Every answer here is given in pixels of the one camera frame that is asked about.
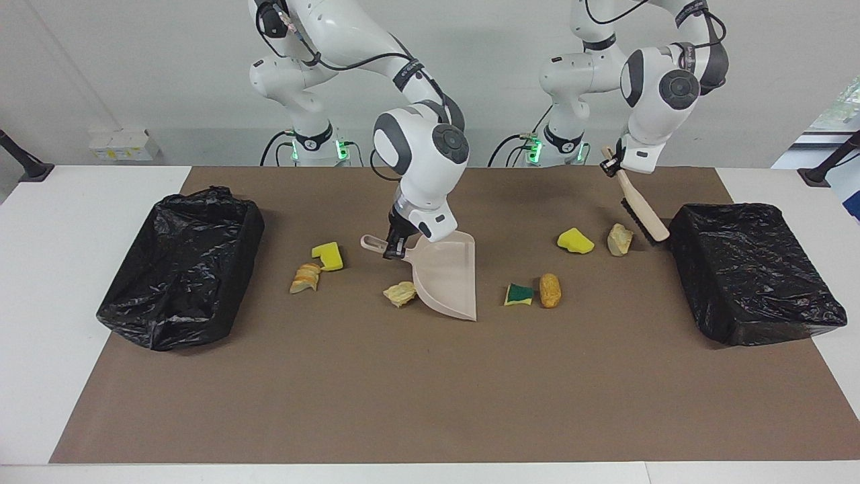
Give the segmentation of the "beige brush with black bristles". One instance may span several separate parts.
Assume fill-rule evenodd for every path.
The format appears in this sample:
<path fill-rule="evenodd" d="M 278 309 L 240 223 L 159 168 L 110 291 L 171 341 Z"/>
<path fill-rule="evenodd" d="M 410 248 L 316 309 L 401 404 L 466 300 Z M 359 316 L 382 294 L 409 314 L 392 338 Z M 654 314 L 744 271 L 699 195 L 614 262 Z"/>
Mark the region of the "beige brush with black bristles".
<path fill-rule="evenodd" d="M 605 159 L 615 156 L 614 150 L 609 146 L 602 147 L 601 153 Z M 626 172 L 622 169 L 618 171 L 615 177 L 611 178 L 617 181 L 623 194 L 621 205 L 633 218 L 634 223 L 637 224 L 648 242 L 652 245 L 658 245 L 669 240 L 670 232 L 666 225 L 657 217 L 656 212 L 644 196 L 634 187 Z"/>

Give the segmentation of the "pale yellow bread chunk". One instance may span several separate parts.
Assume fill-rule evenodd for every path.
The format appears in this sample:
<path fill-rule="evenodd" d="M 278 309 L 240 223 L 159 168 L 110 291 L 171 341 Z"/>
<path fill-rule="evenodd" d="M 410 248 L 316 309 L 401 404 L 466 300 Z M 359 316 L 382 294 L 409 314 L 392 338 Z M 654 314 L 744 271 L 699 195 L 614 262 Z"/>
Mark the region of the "pale yellow bread chunk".
<path fill-rule="evenodd" d="M 402 281 L 384 289 L 383 295 L 395 307 L 403 307 L 417 297 L 417 287 L 411 281 Z"/>

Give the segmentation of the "beige plastic dustpan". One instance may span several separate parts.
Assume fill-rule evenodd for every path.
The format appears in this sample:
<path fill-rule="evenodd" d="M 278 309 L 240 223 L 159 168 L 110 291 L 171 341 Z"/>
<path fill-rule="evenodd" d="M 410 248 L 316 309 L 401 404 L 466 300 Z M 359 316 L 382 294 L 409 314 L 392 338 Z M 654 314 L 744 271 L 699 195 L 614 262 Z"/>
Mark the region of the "beige plastic dustpan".
<path fill-rule="evenodd" d="M 430 242 L 420 236 L 402 258 L 422 303 L 442 315 L 476 321 L 476 246 L 470 234 L 454 231 Z"/>

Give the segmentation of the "yellow L-shaped sponge piece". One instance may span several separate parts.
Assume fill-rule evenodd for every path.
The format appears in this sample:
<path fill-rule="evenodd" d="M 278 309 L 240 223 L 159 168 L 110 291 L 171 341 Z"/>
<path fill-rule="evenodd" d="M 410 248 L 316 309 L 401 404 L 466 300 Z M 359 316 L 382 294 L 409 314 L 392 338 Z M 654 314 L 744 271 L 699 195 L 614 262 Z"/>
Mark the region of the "yellow L-shaped sponge piece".
<path fill-rule="evenodd" d="M 320 269 L 323 272 L 338 272 L 345 267 L 340 245 L 335 241 L 314 246 L 311 249 L 311 257 L 319 259 Z"/>

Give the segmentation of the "pale beige bread chunk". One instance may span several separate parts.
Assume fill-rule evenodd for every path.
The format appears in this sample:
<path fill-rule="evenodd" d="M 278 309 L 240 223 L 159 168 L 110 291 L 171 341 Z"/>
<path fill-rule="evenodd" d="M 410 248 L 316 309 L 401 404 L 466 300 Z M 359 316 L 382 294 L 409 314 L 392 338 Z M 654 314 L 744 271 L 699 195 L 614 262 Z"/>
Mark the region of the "pale beige bread chunk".
<path fill-rule="evenodd" d="M 615 223 L 606 238 L 606 245 L 611 256 L 626 256 L 630 251 L 634 237 L 635 233 L 632 230 L 627 229 L 623 224 Z"/>

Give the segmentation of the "yellow wedge sponge piece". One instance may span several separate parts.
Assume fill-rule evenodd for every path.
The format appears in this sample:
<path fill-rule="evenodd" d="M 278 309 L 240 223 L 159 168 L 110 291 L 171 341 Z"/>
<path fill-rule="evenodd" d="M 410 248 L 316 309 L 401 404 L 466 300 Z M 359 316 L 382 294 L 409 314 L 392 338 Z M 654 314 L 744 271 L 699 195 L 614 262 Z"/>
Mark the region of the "yellow wedge sponge piece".
<path fill-rule="evenodd" d="M 576 227 L 559 234 L 556 245 L 567 252 L 576 254 L 588 254 L 595 248 L 595 244 Z"/>

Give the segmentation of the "striped croissant piece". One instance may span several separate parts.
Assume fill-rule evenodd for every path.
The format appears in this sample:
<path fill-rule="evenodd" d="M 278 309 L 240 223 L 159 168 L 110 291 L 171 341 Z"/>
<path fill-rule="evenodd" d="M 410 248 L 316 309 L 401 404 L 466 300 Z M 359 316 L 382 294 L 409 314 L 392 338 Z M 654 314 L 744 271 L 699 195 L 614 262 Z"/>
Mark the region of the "striped croissant piece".
<path fill-rule="evenodd" d="M 291 282 L 289 293 L 298 294 L 306 289 L 317 291 L 322 268 L 315 263 L 301 264 Z"/>

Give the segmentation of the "bin with black bag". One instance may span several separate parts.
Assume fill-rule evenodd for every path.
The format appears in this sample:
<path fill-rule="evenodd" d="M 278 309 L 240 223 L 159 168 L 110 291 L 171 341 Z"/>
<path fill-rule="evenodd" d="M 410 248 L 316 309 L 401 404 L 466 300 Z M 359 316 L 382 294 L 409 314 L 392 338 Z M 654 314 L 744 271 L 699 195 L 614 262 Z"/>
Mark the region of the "bin with black bag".
<path fill-rule="evenodd" d="M 258 205 L 224 186 L 163 198 L 148 212 L 96 319 L 156 352 L 225 338 L 265 227 Z"/>
<path fill-rule="evenodd" d="M 847 310 L 777 206 L 685 204 L 669 231 L 685 298 L 709 339 L 765 346 L 847 325 Z"/>

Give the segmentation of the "brown table mat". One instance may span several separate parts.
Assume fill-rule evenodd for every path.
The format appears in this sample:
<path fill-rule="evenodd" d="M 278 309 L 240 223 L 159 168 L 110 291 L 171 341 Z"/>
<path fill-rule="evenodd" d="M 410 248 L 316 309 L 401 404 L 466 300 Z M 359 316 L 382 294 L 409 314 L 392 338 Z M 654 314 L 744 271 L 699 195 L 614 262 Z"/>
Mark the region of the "brown table mat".
<path fill-rule="evenodd" d="M 111 335 L 51 462 L 860 459 L 860 420 L 812 340 L 722 346 L 669 251 L 608 254 L 626 212 L 599 168 L 465 172 L 449 204 L 476 240 L 475 322 L 384 298 L 411 267 L 359 245 L 387 232 L 394 189 L 368 169 L 196 167 L 182 193 L 212 185 L 266 223 L 230 336 L 154 352 Z M 593 251 L 556 245 L 572 227 Z M 332 241 L 344 269 L 290 294 Z M 505 307 L 510 283 L 533 303 Z"/>

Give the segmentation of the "white power strip box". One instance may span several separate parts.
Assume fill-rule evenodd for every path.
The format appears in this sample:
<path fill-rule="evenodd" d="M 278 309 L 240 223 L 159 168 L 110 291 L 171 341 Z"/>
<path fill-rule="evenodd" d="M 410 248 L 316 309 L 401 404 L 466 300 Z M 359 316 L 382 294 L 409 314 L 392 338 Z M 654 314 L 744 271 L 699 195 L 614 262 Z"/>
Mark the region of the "white power strip box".
<path fill-rule="evenodd" d="M 101 161 L 154 161 L 161 148 L 147 130 L 92 132 L 89 151 Z"/>

